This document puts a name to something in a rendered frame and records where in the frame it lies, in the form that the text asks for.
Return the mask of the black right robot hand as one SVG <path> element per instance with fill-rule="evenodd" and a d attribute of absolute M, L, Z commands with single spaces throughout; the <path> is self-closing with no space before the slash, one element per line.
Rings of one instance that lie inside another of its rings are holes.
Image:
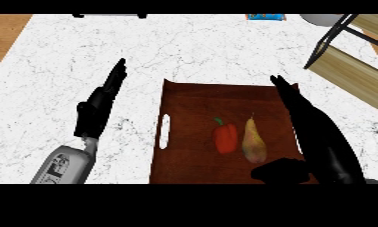
<path fill-rule="evenodd" d="M 290 112 L 304 159 L 281 158 L 272 161 L 251 170 L 251 178 L 266 184 L 300 184 L 313 175 L 321 184 L 365 185 L 361 163 L 333 119 L 281 75 L 271 76 L 271 81 Z"/>

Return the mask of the grey round bowl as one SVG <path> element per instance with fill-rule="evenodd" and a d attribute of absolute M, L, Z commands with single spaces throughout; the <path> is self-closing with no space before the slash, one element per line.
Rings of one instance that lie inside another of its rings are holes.
<path fill-rule="evenodd" d="M 302 14 L 302 18 L 321 27 L 333 27 L 341 17 L 341 14 Z"/>

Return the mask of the yellow-green pear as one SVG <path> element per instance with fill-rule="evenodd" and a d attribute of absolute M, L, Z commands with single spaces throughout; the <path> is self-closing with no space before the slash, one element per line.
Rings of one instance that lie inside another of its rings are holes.
<path fill-rule="evenodd" d="M 268 147 L 259 134 L 254 118 L 250 118 L 245 123 L 242 152 L 247 160 L 251 163 L 257 164 L 266 161 Z"/>

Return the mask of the dark brown wooden tray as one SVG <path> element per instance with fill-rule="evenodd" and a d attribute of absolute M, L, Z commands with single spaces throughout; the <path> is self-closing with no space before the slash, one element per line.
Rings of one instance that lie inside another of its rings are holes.
<path fill-rule="evenodd" d="M 238 131 L 256 121 L 268 145 L 268 160 L 300 160 L 290 112 L 273 86 L 192 84 L 166 81 L 163 85 L 160 121 L 167 130 L 166 147 L 154 148 L 149 182 L 152 184 L 256 184 L 242 152 L 220 154 L 213 130 L 232 123 Z"/>

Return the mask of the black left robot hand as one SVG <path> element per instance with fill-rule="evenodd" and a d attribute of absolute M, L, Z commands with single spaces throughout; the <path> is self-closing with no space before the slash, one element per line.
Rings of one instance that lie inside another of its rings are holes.
<path fill-rule="evenodd" d="M 121 58 L 110 72 L 104 85 L 95 89 L 89 99 L 77 104 L 76 137 L 101 137 L 126 77 L 126 59 Z"/>

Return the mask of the red bell pepper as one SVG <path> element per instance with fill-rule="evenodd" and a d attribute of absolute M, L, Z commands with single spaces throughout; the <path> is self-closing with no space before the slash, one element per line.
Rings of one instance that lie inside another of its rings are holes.
<path fill-rule="evenodd" d="M 220 154 L 232 153 L 238 147 L 238 131 L 232 123 L 225 124 L 223 120 L 216 117 L 214 121 L 219 126 L 213 130 L 213 142 Z"/>

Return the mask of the blue packet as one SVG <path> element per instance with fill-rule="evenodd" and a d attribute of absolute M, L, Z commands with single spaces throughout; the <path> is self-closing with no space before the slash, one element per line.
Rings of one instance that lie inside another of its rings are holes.
<path fill-rule="evenodd" d="M 285 14 L 247 14 L 247 20 L 285 21 Z"/>

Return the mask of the tiered shelf with wooden boards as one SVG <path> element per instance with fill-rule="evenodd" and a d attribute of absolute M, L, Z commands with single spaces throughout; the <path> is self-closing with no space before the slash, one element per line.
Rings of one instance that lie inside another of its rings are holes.
<path fill-rule="evenodd" d="M 378 46 L 378 14 L 343 17 L 316 43 L 304 69 L 378 109 L 378 69 L 331 45 L 343 31 Z"/>

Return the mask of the pale appliance with black feet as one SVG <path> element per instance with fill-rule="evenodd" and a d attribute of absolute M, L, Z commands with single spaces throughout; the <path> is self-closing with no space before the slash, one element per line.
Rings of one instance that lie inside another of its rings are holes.
<path fill-rule="evenodd" d="M 148 14 L 73 14 L 74 18 L 84 18 L 86 16 L 136 16 L 139 19 L 146 19 Z"/>

